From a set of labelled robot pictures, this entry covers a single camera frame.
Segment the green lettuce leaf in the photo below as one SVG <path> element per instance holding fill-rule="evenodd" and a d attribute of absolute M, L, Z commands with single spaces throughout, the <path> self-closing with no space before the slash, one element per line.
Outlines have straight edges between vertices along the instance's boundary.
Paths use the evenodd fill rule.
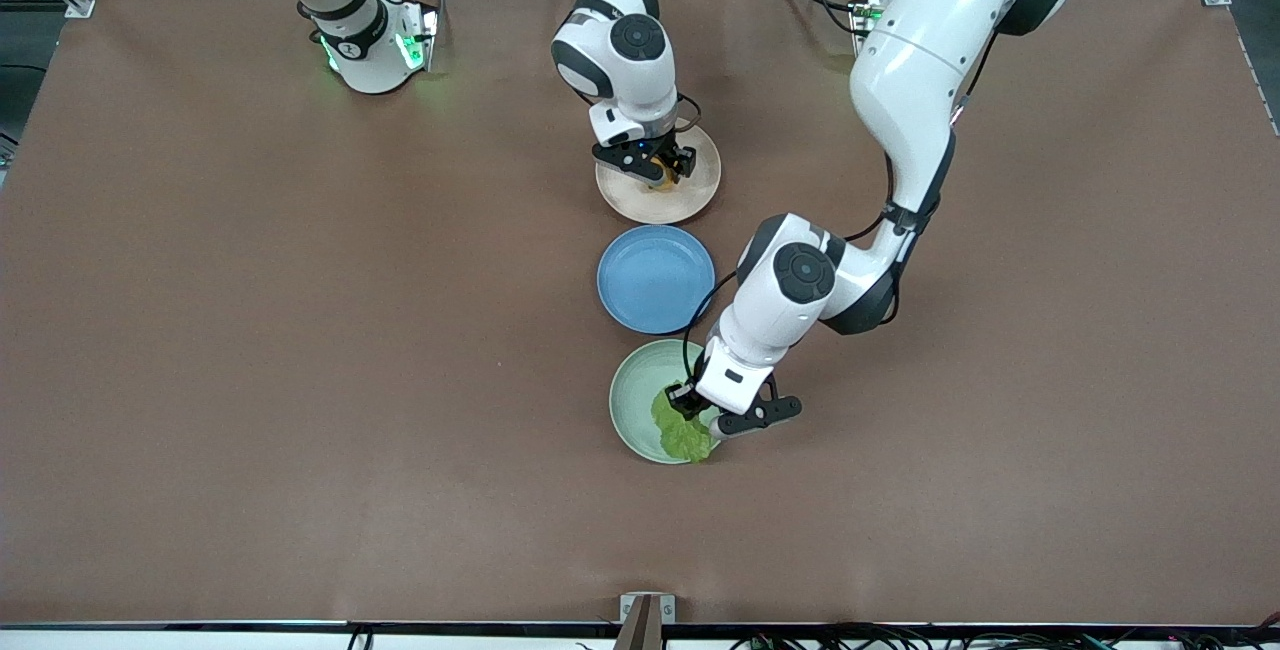
<path fill-rule="evenodd" d="M 703 413 L 686 417 L 671 406 L 666 389 L 658 392 L 653 400 L 652 418 L 659 432 L 660 449 L 676 461 L 700 463 L 718 445 Z"/>

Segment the cream round plate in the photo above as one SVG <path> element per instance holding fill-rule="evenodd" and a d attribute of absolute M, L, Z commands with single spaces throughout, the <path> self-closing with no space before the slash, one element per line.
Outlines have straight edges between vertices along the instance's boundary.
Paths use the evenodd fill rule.
<path fill-rule="evenodd" d="M 695 214 L 709 207 L 722 180 L 721 154 L 707 131 L 699 125 L 678 132 L 676 139 L 681 147 L 695 150 L 695 164 L 690 177 L 682 177 L 663 188 L 650 188 L 643 180 L 596 164 L 598 189 L 616 212 L 634 223 L 668 225 L 691 220 Z"/>

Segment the pale green round plate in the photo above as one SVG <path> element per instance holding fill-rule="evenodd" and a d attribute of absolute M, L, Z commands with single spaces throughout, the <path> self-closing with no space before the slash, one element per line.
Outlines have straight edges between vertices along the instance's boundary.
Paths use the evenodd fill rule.
<path fill-rule="evenodd" d="M 696 360 L 699 351 L 700 345 L 668 337 L 640 345 L 614 372 L 609 394 L 611 421 L 623 444 L 643 459 L 667 466 L 689 464 L 666 456 L 660 449 L 652 404 L 658 392 L 686 380 L 686 366 Z M 703 412 L 709 427 L 716 417 L 713 408 Z"/>

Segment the blue round plate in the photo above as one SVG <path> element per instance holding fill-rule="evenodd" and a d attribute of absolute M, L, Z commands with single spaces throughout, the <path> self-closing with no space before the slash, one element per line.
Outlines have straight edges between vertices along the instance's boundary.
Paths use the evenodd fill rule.
<path fill-rule="evenodd" d="M 614 321 L 639 334 L 680 334 L 716 287 L 710 253 L 690 232 L 635 226 L 604 250 L 596 293 Z"/>

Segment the silver left base connector plate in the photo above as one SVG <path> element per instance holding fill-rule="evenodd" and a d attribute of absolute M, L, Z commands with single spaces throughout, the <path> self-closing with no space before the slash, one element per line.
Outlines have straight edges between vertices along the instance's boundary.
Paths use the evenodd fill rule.
<path fill-rule="evenodd" d="M 858 58 L 865 38 L 878 24 L 884 13 L 887 0 L 854 0 L 849 3 L 847 18 L 852 29 L 852 52 Z"/>

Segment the silver base connector plate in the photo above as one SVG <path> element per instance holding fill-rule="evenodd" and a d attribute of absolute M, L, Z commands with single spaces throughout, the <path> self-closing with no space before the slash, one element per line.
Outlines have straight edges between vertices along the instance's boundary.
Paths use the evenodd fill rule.
<path fill-rule="evenodd" d="M 884 13 L 887 0 L 854 0 L 849 3 L 847 18 L 852 29 L 852 52 L 858 58 L 865 38 L 878 24 Z"/>
<path fill-rule="evenodd" d="M 436 38 L 439 38 L 440 32 L 442 12 L 439 6 L 426 6 L 426 4 L 420 4 L 419 8 L 421 18 L 415 32 L 415 40 L 419 44 L 419 67 L 420 70 L 430 73 Z"/>

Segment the silver right base connector plate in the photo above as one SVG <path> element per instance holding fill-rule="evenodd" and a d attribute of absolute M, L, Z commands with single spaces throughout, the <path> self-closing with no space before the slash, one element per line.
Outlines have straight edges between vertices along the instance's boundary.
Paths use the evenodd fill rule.
<path fill-rule="evenodd" d="M 419 8 L 421 18 L 415 32 L 415 40 L 419 44 L 419 67 L 420 70 L 430 73 L 436 38 L 439 38 L 440 32 L 442 12 L 439 6 L 426 6 L 426 4 L 420 4 Z"/>

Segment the brown table cover sheet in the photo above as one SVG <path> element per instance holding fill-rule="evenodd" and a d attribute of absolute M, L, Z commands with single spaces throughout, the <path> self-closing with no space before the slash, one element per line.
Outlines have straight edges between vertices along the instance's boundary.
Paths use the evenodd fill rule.
<path fill-rule="evenodd" d="M 997 41 L 895 322 L 671 467 L 607 407 L 643 339 L 570 3 L 448 0 L 384 97 L 293 0 L 64 27 L 0 189 L 0 623 L 1280 610 L 1280 138 L 1226 9 Z"/>

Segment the grey metal bracket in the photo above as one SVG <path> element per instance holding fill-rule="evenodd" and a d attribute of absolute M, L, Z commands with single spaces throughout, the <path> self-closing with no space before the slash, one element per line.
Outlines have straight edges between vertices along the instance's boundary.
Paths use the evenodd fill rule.
<path fill-rule="evenodd" d="M 660 618 L 662 624 L 675 624 L 677 622 L 677 605 L 676 596 L 673 594 L 663 594 L 657 591 L 635 591 L 622 594 L 620 596 L 620 623 L 625 623 L 628 618 L 634 606 L 641 603 L 644 598 L 649 598 L 649 609 L 653 615 Z"/>

